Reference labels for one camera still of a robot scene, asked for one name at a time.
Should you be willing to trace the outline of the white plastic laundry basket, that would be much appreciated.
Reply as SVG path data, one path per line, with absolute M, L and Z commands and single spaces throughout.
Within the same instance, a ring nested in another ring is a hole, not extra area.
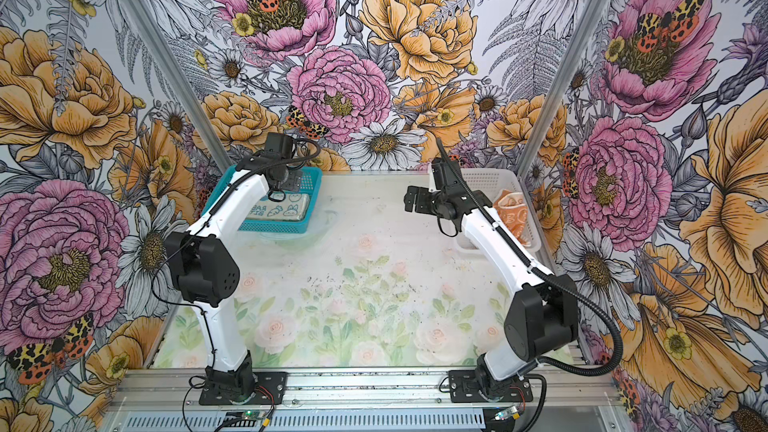
M 523 187 L 512 171 L 496 168 L 463 168 L 462 175 L 472 190 L 482 191 L 493 202 L 502 196 L 503 191 L 508 191 L 517 193 L 521 196 L 523 204 L 529 205 L 523 193 Z M 519 241 L 532 255 L 535 255 L 541 248 L 542 241 L 531 211 L 527 212 L 526 222 Z M 463 256 L 482 256 L 481 251 L 463 233 L 453 239 L 453 246 Z

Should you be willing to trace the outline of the cream towel blue swirls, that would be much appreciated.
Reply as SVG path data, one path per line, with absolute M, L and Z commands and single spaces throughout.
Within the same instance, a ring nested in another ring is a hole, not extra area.
M 289 193 L 276 202 L 264 197 L 259 200 L 246 216 L 247 220 L 298 222 L 304 219 L 310 205 L 310 195 Z

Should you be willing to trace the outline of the orange and white towel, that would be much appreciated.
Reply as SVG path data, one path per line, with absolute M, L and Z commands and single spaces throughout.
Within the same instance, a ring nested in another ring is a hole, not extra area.
M 525 204 L 523 194 L 502 189 L 494 201 L 493 207 L 514 237 L 523 246 L 529 247 L 530 241 L 524 237 L 528 219 L 528 207 Z

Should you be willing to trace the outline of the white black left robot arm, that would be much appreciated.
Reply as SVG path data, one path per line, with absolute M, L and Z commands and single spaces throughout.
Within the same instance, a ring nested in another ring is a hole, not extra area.
M 172 286 L 195 310 L 208 349 L 203 391 L 217 400 L 242 403 L 256 390 L 233 301 L 240 268 L 227 245 L 257 202 L 295 187 L 294 170 L 304 163 L 297 148 L 289 135 L 268 134 L 262 150 L 234 167 L 210 208 L 186 231 L 164 240 Z

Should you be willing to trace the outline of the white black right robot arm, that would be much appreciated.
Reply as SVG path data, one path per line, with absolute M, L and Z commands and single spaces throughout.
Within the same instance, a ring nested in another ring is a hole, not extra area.
M 430 187 L 407 189 L 405 210 L 452 222 L 498 269 L 510 292 L 504 338 L 480 356 L 475 369 L 481 394 L 498 400 L 540 365 L 556 366 L 549 354 L 576 339 L 578 304 L 570 296 L 575 286 L 554 276 L 522 246 L 492 202 L 469 188 L 458 164 L 435 159 L 431 174 Z

